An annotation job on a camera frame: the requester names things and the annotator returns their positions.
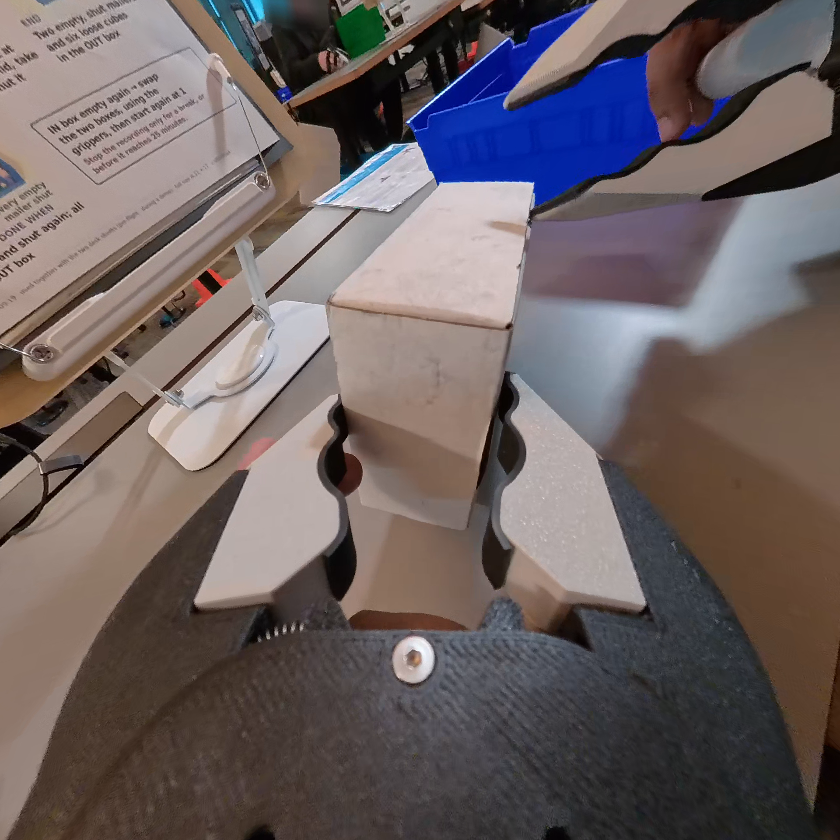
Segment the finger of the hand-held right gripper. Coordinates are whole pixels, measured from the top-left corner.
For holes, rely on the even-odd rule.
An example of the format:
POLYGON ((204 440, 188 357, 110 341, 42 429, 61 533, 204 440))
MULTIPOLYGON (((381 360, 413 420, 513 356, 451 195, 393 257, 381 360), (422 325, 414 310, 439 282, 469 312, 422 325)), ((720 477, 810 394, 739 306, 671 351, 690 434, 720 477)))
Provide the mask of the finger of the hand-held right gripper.
POLYGON ((812 183, 811 153, 833 139, 838 92, 786 70, 730 99, 697 134, 649 147, 619 171, 537 205, 531 220, 579 221, 812 183))
POLYGON ((640 57, 674 28, 698 19, 727 23, 745 18, 735 1, 598 1, 547 48, 504 101, 521 109, 578 84, 594 68, 640 57))

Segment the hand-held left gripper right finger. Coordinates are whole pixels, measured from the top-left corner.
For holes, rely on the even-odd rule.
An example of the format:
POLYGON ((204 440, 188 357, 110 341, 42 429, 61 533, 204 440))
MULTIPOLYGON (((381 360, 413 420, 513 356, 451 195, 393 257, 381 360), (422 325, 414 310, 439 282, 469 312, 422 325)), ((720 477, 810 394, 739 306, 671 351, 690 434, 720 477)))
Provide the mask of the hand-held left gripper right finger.
POLYGON ((645 595, 594 449, 517 374, 505 375, 496 430, 483 541, 493 589, 540 632, 578 606, 641 614, 645 595))

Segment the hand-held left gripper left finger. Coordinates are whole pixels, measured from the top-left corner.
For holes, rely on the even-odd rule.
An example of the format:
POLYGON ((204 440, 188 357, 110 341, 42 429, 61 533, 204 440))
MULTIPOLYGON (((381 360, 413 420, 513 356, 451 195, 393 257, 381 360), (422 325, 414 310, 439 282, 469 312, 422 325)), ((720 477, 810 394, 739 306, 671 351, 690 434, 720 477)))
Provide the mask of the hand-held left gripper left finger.
POLYGON ((246 471, 196 597, 199 611, 340 602, 356 572, 343 483, 347 421, 330 395, 246 471))

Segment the blue plastic bin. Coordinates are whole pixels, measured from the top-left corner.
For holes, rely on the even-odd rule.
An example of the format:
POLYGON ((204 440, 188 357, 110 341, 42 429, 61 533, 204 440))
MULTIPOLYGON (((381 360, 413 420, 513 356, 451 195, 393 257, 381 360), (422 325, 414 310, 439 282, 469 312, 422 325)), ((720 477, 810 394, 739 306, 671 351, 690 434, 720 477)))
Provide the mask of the blue plastic bin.
POLYGON ((540 204, 658 145, 646 56, 608 62, 572 88, 504 109, 509 91, 584 13, 537 25, 522 42, 503 40, 409 120, 438 184, 531 182, 540 204))

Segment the white cardboard mailer box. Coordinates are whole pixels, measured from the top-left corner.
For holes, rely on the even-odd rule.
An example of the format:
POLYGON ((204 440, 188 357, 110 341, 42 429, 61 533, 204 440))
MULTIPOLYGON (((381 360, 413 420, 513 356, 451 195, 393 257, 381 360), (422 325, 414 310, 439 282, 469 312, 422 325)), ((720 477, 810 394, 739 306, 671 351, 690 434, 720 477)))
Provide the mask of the white cardboard mailer box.
POLYGON ((465 530, 508 362, 530 182, 445 183, 331 295, 360 501, 465 530))

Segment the person's right hand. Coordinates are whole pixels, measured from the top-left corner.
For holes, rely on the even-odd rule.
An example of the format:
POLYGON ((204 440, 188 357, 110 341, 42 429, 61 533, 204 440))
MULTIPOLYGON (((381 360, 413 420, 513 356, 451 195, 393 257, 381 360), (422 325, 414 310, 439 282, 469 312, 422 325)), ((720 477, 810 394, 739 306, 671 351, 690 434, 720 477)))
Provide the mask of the person's right hand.
POLYGON ((706 123, 713 100, 698 89, 696 75, 707 53, 730 27, 716 19, 690 21, 674 28, 647 55, 647 97, 661 143, 679 139, 690 127, 706 123))

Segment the person's left hand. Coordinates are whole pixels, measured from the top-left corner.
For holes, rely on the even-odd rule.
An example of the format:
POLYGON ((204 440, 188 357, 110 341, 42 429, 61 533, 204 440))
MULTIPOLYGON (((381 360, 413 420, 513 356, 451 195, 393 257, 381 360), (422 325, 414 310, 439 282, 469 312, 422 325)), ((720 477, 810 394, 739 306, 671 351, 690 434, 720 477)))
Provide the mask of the person's left hand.
MULTIPOLYGON (((363 470, 361 462, 352 454, 344 453, 344 475, 337 485, 347 497, 360 486, 363 470)), ((357 631, 431 631, 464 632, 466 627, 442 616, 425 613, 399 613, 362 610, 349 617, 350 625, 357 631)))

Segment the background work table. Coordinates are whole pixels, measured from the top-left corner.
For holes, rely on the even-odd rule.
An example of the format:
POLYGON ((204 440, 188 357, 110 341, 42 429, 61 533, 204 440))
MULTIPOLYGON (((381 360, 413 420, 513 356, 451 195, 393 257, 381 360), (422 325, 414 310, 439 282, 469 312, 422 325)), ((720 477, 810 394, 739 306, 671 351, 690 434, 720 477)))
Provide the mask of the background work table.
POLYGON ((411 69, 430 51, 459 37, 464 27, 464 12, 483 11, 492 1, 440 2, 412 23, 391 32, 385 41, 352 59, 347 65, 306 87, 288 102, 289 109, 299 109, 323 96, 373 72, 377 87, 387 84, 411 69))

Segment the green bin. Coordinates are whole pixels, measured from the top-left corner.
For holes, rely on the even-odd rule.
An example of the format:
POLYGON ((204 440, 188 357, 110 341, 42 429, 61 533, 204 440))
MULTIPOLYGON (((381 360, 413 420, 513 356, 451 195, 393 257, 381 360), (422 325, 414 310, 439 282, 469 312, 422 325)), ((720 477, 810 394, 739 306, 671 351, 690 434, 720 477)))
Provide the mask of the green bin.
POLYGON ((385 22, 378 7, 363 3, 335 19, 335 28, 343 51, 355 60, 385 42, 385 22))

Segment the white leaflet with blue stripe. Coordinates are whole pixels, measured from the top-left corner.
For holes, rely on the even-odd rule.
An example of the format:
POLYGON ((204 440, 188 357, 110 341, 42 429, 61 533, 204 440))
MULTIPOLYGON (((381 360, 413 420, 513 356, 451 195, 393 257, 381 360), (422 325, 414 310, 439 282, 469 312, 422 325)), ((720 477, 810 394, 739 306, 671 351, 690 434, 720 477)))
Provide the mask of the white leaflet with blue stripe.
POLYGON ((418 143, 393 143, 311 204, 390 213, 434 180, 418 143))

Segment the white instruction stand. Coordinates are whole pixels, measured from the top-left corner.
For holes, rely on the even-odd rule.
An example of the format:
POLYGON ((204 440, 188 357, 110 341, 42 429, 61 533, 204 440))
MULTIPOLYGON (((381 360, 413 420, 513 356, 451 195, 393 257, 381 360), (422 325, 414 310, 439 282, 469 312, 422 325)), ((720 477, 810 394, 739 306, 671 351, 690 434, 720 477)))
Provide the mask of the white instruction stand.
POLYGON ((2 2, 1 327, 290 145, 169 2, 2 2))

